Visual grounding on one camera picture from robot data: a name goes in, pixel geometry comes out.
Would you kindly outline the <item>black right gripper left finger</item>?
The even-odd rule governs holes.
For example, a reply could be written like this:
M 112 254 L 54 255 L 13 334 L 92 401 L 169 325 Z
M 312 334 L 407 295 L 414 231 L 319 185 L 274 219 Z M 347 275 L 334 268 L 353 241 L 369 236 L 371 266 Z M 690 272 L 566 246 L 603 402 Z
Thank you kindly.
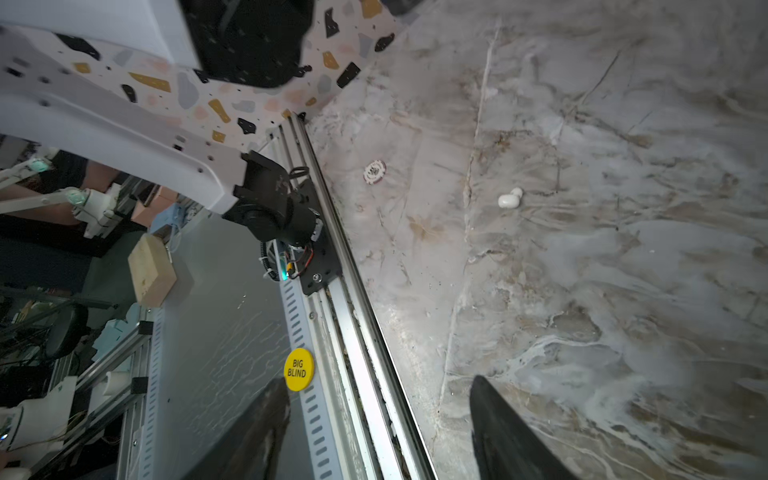
M 281 378 L 271 380 L 185 480 L 274 479 L 290 423 L 290 398 Z

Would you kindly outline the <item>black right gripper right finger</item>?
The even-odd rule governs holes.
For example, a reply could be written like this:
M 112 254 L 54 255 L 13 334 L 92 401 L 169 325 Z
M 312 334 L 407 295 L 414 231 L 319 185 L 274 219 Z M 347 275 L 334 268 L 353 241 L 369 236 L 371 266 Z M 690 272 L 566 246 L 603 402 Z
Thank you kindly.
M 481 479 L 576 478 L 483 376 L 472 381 L 469 407 Z

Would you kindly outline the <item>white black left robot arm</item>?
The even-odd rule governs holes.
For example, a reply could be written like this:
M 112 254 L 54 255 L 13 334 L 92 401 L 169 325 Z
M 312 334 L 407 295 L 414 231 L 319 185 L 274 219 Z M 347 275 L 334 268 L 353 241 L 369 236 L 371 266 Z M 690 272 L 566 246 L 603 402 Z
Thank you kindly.
M 305 247 L 321 216 L 272 160 L 184 131 L 38 50 L 20 27 L 99 40 L 185 67 L 200 63 L 176 1 L 5 1 L 1 130 L 168 187 L 263 241 Z

